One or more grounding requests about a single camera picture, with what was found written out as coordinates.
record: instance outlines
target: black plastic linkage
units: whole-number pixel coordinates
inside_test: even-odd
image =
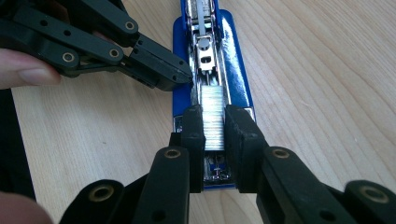
[[[189,190],[189,151],[183,147],[159,150],[148,173],[132,223],[188,223]]]
[[[190,153],[190,193],[200,193],[204,189],[205,135],[202,108],[193,105],[183,113],[181,146]]]
[[[224,146],[239,192],[257,193],[262,149],[268,147],[268,143],[245,109],[226,106]]]
[[[36,31],[0,19],[0,48],[14,49],[44,60],[58,70],[74,70],[79,55],[70,48],[48,40]]]
[[[70,24],[48,15],[45,0],[0,1],[0,48],[29,53],[66,77],[120,71],[163,91],[191,82],[189,65],[140,34],[120,0],[57,2],[67,8]],[[134,50],[126,55],[120,46]]]

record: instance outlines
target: silver metal part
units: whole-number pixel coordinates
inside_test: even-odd
[[[221,86],[202,86],[201,105],[206,137],[205,150],[224,150],[223,91]]]
[[[224,107],[231,103],[222,42],[216,26],[213,0],[186,0],[191,32],[189,63],[193,74],[191,103],[203,109],[205,141],[205,186],[232,184],[225,160]]]

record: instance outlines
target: table surface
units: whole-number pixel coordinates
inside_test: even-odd
[[[123,1],[140,31],[172,48],[177,0]],[[228,0],[257,122],[343,189],[368,179],[396,191],[396,2]],[[13,90],[37,200],[58,222],[99,179],[124,185],[149,171],[172,132],[170,92],[121,73]],[[191,195],[190,223],[260,223],[255,195]]]

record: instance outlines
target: metal rivet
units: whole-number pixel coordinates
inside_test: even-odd
[[[359,188],[359,192],[366,197],[367,199],[370,199],[371,201],[375,203],[388,203],[389,202],[389,197],[387,194],[385,194],[382,190],[376,189],[371,186],[362,186]]]
[[[284,149],[279,149],[279,148],[273,150],[273,155],[280,159],[286,159],[290,156],[289,152],[287,152]]]
[[[116,49],[111,49],[109,53],[110,53],[110,56],[113,58],[118,58],[120,56],[119,51]]]
[[[131,21],[125,22],[125,28],[126,28],[127,30],[133,30],[133,29],[134,29],[134,23],[131,22]]]
[[[165,157],[168,159],[174,159],[181,155],[180,151],[177,149],[169,149],[165,151]]]
[[[75,57],[72,53],[70,52],[66,52],[64,53],[64,55],[62,56],[62,58],[64,59],[65,62],[67,63],[71,63],[75,60]]]
[[[89,199],[91,202],[99,203],[111,197],[114,188],[111,185],[99,185],[90,191]]]

